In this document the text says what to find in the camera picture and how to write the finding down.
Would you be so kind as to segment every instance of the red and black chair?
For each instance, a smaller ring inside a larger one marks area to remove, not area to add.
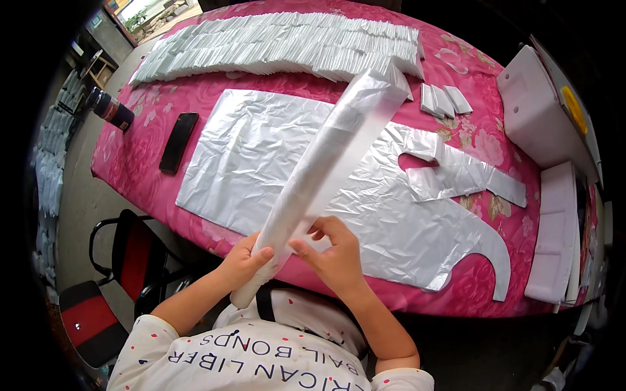
[[[106,303],[100,288],[117,281],[135,303],[135,318],[150,313],[165,299],[167,285],[187,275],[198,277],[217,267],[222,261],[198,262],[170,273],[166,268],[168,257],[185,263],[174,255],[148,227],[149,216],[137,216],[124,209],[118,218],[96,224],[89,240],[89,258],[93,267],[105,275],[102,280],[87,281],[66,289],[59,296],[63,325],[80,357],[93,368],[99,368],[121,350],[128,333]],[[100,228],[117,224],[113,239],[111,268],[93,260],[93,240]]]

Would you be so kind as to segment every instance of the person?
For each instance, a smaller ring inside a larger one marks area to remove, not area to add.
[[[267,305],[257,295],[248,308],[227,307],[213,330],[184,337],[274,256],[269,247],[251,255],[258,234],[239,241],[214,271],[137,318],[108,390],[434,389],[432,376],[419,368],[412,338],[366,283],[358,239],[334,216],[317,219],[308,232],[313,240],[328,236],[327,250],[318,253],[303,240],[289,245],[361,329],[326,299],[274,289],[269,291],[274,322],[262,319]],[[377,357],[371,382],[360,361],[368,344]]]

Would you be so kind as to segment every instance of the floral pattern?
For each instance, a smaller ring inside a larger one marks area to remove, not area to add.
[[[489,191],[453,198],[495,229],[506,243],[511,260],[511,279],[504,302],[491,299],[495,285],[493,268],[485,257],[477,254],[470,254],[459,262],[454,267],[450,283],[439,292],[426,293],[415,287],[368,277],[372,289],[391,310],[406,312],[455,317],[513,317],[549,312],[549,304],[528,299],[523,294],[536,243],[540,169],[504,133],[504,111],[496,85],[496,77],[503,68],[498,63],[469,43],[428,23],[380,7],[343,0],[257,1],[233,5],[181,21],[164,36],[204,20],[282,11],[332,13],[337,10],[348,18],[384,20],[418,28],[426,54],[422,62],[426,82],[439,87],[458,87],[474,111],[455,119],[436,119],[420,111],[421,81],[408,76],[415,101],[404,103],[393,121],[437,132],[447,144],[462,148],[510,175],[515,173],[526,185],[528,195],[526,208],[511,205]],[[241,235],[175,205],[194,146],[222,91],[225,88],[256,89],[335,103],[346,85],[302,73],[269,76],[241,73],[230,77],[225,73],[210,73],[142,84],[135,89],[125,86],[118,100],[133,110],[136,118],[125,133],[110,124],[104,125],[93,152],[91,170],[94,176],[179,235],[224,256]],[[165,143],[178,115],[187,111],[198,112],[200,119],[178,173],[164,175],[158,165]],[[416,158],[400,159],[399,164],[403,169],[423,166],[423,162]],[[290,258],[277,278],[315,292],[332,294],[310,267],[296,256]]]

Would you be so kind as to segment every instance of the hand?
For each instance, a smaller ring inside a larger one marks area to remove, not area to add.
[[[271,247],[263,247],[254,256],[250,254],[258,236],[259,232],[238,241],[214,271],[224,279],[231,291],[244,286],[274,256],[274,249]]]
[[[366,284],[361,270],[359,240],[340,219],[320,217],[307,233],[313,234],[313,240],[328,235],[332,247],[318,253],[304,240],[290,240],[289,245],[339,298]]]

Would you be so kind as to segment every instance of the table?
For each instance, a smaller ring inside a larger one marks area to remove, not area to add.
[[[550,304],[524,297],[538,229],[540,169],[504,134],[503,106],[496,85],[496,76],[503,67],[469,43],[430,24],[387,9],[343,0],[236,4],[184,20],[165,36],[206,19],[282,11],[336,13],[418,28],[426,52],[422,62],[426,82],[440,87],[457,86],[474,111],[444,120],[420,111],[421,81],[409,76],[415,101],[404,103],[393,121],[437,132],[447,144],[496,166],[526,185],[526,208],[489,191],[454,198],[493,227],[506,243],[511,259],[511,280],[504,302],[491,299],[495,277],[489,261],[482,255],[470,254],[455,266],[448,286],[436,293],[368,277],[368,283],[385,305],[390,310],[454,317],[515,317],[549,312]],[[125,86],[118,100],[132,109],[136,118],[126,133],[108,123],[104,125],[93,153],[92,173],[174,232],[224,256],[242,236],[175,205],[200,132],[222,91],[225,88],[256,89],[335,103],[346,85],[301,73],[257,76],[233,72],[144,83],[134,90]],[[167,176],[158,169],[160,157],[174,122],[186,111],[198,112],[200,119],[185,150],[181,168],[175,176]],[[403,155],[399,164],[407,168],[416,166],[417,162]],[[332,295],[308,265],[295,255],[276,278]]]

